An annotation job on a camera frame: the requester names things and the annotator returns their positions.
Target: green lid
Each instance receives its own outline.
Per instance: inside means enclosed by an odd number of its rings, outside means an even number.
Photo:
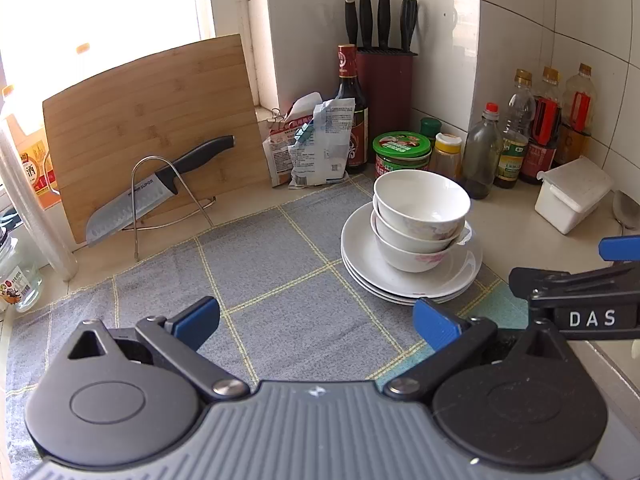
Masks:
[[[373,149],[383,156],[414,158],[431,151],[429,139],[413,132],[389,132],[373,140]]]
[[[420,120],[420,134],[435,139],[436,134],[440,133],[442,123],[433,117],[423,117]]]

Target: stack of plates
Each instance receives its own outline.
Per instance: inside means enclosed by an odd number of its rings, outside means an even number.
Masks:
[[[456,245],[433,269],[404,272],[390,266],[380,254],[371,229],[373,203],[353,212],[342,228],[340,250],[351,277],[374,296],[392,303],[413,305],[417,298],[438,303],[458,297],[473,283],[482,265],[482,248],[472,234]]]

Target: white container lid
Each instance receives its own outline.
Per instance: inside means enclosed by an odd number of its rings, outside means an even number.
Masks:
[[[613,179],[584,156],[553,170],[539,171],[538,180],[550,183],[551,192],[577,213],[593,207],[613,185]]]

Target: white bowl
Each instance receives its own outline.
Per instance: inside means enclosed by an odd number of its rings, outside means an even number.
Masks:
[[[393,247],[389,242],[382,239],[376,227],[375,210],[371,212],[370,221],[371,229],[376,235],[376,243],[378,244],[378,249],[380,250],[382,257],[390,266],[404,270],[405,272],[424,272],[425,270],[433,269],[433,267],[437,266],[444,259],[446,254],[455,247],[455,245],[465,245],[472,237],[471,228],[468,227],[458,235],[458,238],[455,238],[455,240],[450,242],[449,246],[443,251],[431,254],[412,253]]]
[[[373,189],[384,221],[420,240],[451,238],[471,208],[464,189],[429,171],[390,171],[376,179]]]
[[[378,211],[378,199],[375,195],[373,196],[373,211],[376,214],[376,228],[378,229],[380,237],[385,242],[393,245],[393,247],[411,253],[430,254],[444,250],[464,228],[464,224],[461,224],[454,235],[446,240],[420,240],[420,238],[405,235],[386,223]]]

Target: checkered cloth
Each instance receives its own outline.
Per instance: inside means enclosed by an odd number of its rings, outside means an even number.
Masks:
[[[254,388],[260,379],[372,379],[382,385],[429,356],[411,308],[364,291],[340,259],[342,226],[371,194],[372,182],[358,176],[219,225],[17,319],[6,377],[14,479],[39,462],[23,422],[26,399],[82,319],[129,327],[213,295],[222,320],[200,353]],[[447,305],[501,326],[527,323],[526,304],[487,266]]]

